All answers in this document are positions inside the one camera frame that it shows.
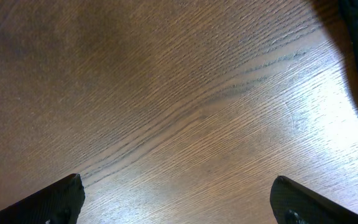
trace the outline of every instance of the brown wood tabletop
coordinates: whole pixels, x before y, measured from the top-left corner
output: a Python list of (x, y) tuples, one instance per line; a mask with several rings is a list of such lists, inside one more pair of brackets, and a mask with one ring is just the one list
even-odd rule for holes
[(277, 175), (358, 213), (337, 2), (0, 0), (0, 210), (75, 172), (78, 223), (275, 223)]

